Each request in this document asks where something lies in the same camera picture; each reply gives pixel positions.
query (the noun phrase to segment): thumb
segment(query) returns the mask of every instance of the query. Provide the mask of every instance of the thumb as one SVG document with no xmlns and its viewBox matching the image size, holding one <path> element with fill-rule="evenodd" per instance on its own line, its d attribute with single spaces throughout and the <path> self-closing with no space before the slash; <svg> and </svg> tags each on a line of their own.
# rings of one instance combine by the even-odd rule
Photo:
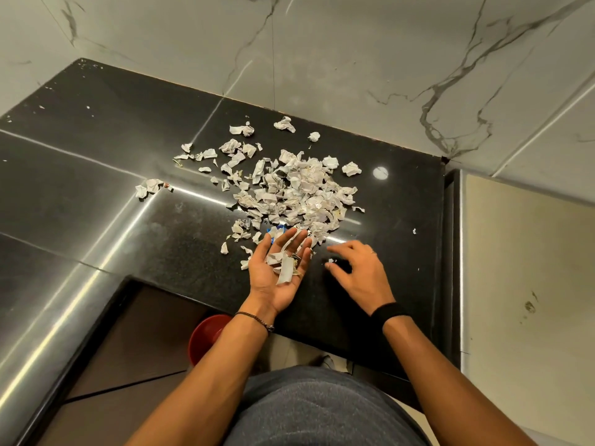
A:
<svg viewBox="0 0 595 446">
<path fill-rule="evenodd" d="M 324 267 L 337 279 L 337 282 L 344 288 L 347 289 L 351 282 L 351 275 L 338 267 L 335 263 L 325 263 Z"/>
</svg>

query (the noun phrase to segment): hand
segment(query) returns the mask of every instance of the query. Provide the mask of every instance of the hand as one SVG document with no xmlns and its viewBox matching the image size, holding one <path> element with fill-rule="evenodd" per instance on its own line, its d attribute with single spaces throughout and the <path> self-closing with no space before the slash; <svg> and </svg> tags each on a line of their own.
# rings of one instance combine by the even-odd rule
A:
<svg viewBox="0 0 595 446">
<path fill-rule="evenodd" d="M 306 271 L 308 270 L 312 246 L 312 239 L 306 239 L 308 231 L 302 230 L 285 249 L 285 252 L 291 256 L 298 250 L 299 245 L 303 242 L 302 248 L 297 253 L 297 256 L 301 258 L 299 266 L 297 267 L 297 271 L 300 275 L 294 275 L 290 282 L 277 285 L 279 275 L 273 271 L 271 266 L 265 263 L 265 258 L 269 253 L 277 253 L 281 251 L 281 247 L 283 247 L 297 231 L 298 229 L 295 227 L 290 228 L 283 235 L 279 236 L 272 246 L 271 235 L 269 233 L 265 234 L 248 263 L 248 270 L 250 272 L 249 299 L 256 299 L 270 304 L 274 310 L 273 314 L 275 316 L 287 308 L 292 302 L 293 297 L 298 290 L 297 288 L 302 282 L 304 274 L 306 274 Z"/>
<path fill-rule="evenodd" d="M 325 263 L 324 266 L 368 316 L 376 308 L 394 302 L 389 279 L 372 247 L 359 241 L 349 241 L 329 246 L 327 250 L 349 261 L 351 273 L 345 272 L 335 263 Z"/>
</svg>

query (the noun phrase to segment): person's left hand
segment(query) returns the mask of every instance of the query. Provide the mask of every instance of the person's left hand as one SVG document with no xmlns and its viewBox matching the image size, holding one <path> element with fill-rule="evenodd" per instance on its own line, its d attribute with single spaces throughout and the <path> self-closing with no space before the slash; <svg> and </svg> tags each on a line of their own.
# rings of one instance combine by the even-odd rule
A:
<svg viewBox="0 0 595 446">
<path fill-rule="evenodd" d="M 269 233 L 265 234 L 248 263 L 250 272 L 250 296 L 259 299 L 262 298 L 264 302 L 269 303 L 276 311 L 275 315 L 287 308 L 292 302 L 293 297 L 298 290 L 297 288 L 299 287 L 304 274 L 306 274 L 306 271 L 308 270 L 312 246 L 312 239 L 306 239 L 308 231 L 302 230 L 285 249 L 285 252 L 291 256 L 298 250 L 299 245 L 303 242 L 302 248 L 297 253 L 301 258 L 299 266 L 297 267 L 297 271 L 300 275 L 294 275 L 290 282 L 277 285 L 279 275 L 273 271 L 271 266 L 266 264 L 265 258 L 269 253 L 277 253 L 281 251 L 281 247 L 293 237 L 297 230 L 298 229 L 295 227 L 290 228 L 283 235 L 279 236 L 273 245 L 271 245 L 271 235 Z"/>
</svg>

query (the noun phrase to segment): person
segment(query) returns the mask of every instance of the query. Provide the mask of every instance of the person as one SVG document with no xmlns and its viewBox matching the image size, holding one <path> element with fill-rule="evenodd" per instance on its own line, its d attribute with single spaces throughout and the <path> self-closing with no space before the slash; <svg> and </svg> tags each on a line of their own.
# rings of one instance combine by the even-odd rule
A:
<svg viewBox="0 0 595 446">
<path fill-rule="evenodd" d="M 295 366 L 249 378 L 267 340 L 265 328 L 292 302 L 308 270 L 312 241 L 302 231 L 286 248 L 300 258 L 291 282 L 277 285 L 265 263 L 294 237 L 271 245 L 267 233 L 249 262 L 250 294 L 184 381 L 153 411 L 127 446 L 429 445 L 421 428 L 381 391 L 348 374 Z M 352 272 L 324 265 L 368 315 L 395 302 L 383 265 L 359 241 L 327 247 Z M 442 446 L 534 445 L 462 375 L 407 315 L 390 317 L 383 333 L 405 369 Z"/>
</svg>

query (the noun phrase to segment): red bucket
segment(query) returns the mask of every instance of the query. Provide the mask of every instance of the red bucket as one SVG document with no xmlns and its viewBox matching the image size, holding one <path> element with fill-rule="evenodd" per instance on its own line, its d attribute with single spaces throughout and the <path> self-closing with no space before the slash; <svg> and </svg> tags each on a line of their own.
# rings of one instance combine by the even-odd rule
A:
<svg viewBox="0 0 595 446">
<path fill-rule="evenodd" d="M 200 359 L 209 352 L 211 346 L 221 335 L 223 328 L 230 321 L 231 316 L 213 315 L 203 319 L 196 326 L 188 342 L 188 358 L 192 366 L 196 366 Z"/>
</svg>

